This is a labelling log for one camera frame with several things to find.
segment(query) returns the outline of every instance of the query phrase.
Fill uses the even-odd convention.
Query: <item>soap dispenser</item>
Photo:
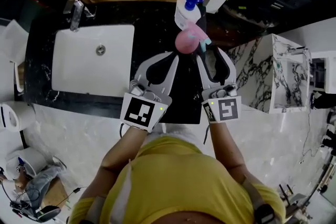
[[[204,0],[177,0],[175,10],[175,22],[177,26],[184,30],[187,28],[187,22],[196,22],[201,17],[200,9],[197,3],[203,3]]]

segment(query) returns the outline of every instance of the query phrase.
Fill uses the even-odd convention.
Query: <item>pink bottle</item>
[[[187,28],[177,35],[175,46],[180,53],[191,54],[197,49],[200,42],[202,51],[205,52],[205,45],[210,44],[211,40],[200,27],[188,22]]]

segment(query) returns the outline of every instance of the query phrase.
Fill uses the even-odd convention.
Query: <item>tiled floor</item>
[[[35,110],[37,121],[25,131],[27,144],[48,159],[56,155],[66,163],[68,171],[61,179],[68,193],[76,187],[88,186],[103,156],[119,139],[120,121],[39,105],[35,105]],[[241,119],[227,125],[250,171],[271,187],[289,184],[295,193],[310,193],[328,151],[318,147],[329,111],[311,111],[309,126],[306,112],[266,114],[247,106],[242,110]],[[203,141],[207,126],[202,111],[200,125],[188,128]],[[214,156],[210,136],[205,145],[207,154]],[[80,193],[72,196],[71,204],[79,196]],[[67,215],[69,211],[64,210],[61,218]]]

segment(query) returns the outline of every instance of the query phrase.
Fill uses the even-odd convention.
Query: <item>white sink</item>
[[[123,97],[130,82],[133,36],[133,25],[57,32],[52,61],[53,90]]]

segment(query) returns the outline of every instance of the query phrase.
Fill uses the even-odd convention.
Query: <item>faucet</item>
[[[94,11],[90,11],[81,0],[68,0],[63,14],[70,14],[73,6],[75,6],[75,9],[71,19],[70,31],[77,32],[83,10],[87,18],[94,18],[96,16],[97,7],[94,6],[92,8]]]

